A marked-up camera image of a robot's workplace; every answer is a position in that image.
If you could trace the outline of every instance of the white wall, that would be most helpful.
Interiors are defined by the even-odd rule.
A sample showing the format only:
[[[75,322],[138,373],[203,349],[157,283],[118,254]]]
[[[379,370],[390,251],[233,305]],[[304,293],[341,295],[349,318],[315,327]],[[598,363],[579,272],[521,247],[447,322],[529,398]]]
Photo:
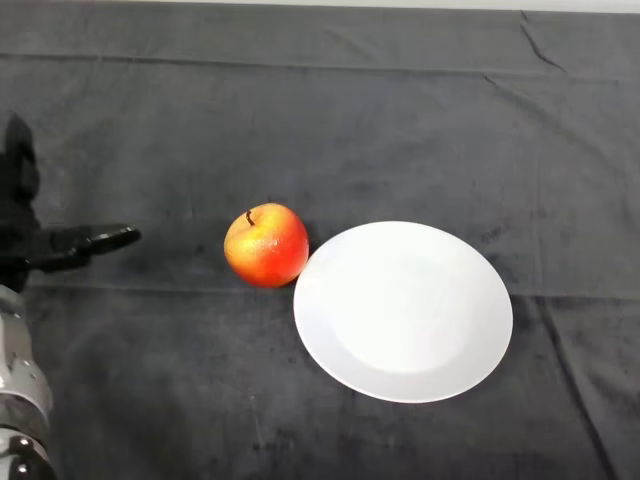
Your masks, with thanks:
[[[559,12],[640,13],[640,0],[160,0],[200,3],[324,5],[341,7],[545,10]]]

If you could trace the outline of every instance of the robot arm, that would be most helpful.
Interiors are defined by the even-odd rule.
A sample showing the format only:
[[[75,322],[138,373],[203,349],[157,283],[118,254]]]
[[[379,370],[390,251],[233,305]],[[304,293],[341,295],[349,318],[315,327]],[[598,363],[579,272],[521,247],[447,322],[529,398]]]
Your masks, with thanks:
[[[51,391],[19,295],[29,272],[83,267],[141,236],[120,224],[42,229],[31,206],[39,183],[31,131],[14,115],[0,152],[0,480],[55,479],[46,454]]]

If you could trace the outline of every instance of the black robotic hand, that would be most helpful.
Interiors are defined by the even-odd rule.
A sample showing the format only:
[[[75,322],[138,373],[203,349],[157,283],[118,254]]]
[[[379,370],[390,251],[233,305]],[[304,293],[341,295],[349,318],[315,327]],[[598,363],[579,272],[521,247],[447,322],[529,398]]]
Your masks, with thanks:
[[[13,115],[0,152],[0,285],[20,292],[31,270],[54,272],[82,267],[91,256],[140,238],[128,225],[83,225],[42,229],[31,206],[40,177],[31,130]]]

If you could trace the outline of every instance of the plate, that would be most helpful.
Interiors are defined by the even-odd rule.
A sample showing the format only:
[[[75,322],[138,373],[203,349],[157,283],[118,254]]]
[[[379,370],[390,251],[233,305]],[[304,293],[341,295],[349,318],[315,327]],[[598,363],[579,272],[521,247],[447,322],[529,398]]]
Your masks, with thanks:
[[[339,382],[420,403],[480,383],[509,345],[509,294],[491,264],[442,230],[379,222],[322,245],[293,309],[309,354]]]

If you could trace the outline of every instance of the apple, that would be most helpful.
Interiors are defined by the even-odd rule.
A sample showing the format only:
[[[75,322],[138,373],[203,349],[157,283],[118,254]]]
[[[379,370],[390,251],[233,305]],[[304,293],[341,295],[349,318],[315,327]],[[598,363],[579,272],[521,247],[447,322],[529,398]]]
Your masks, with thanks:
[[[231,268],[257,287],[281,287],[296,278],[309,258],[309,236],[284,205],[266,203],[240,215],[224,239]]]

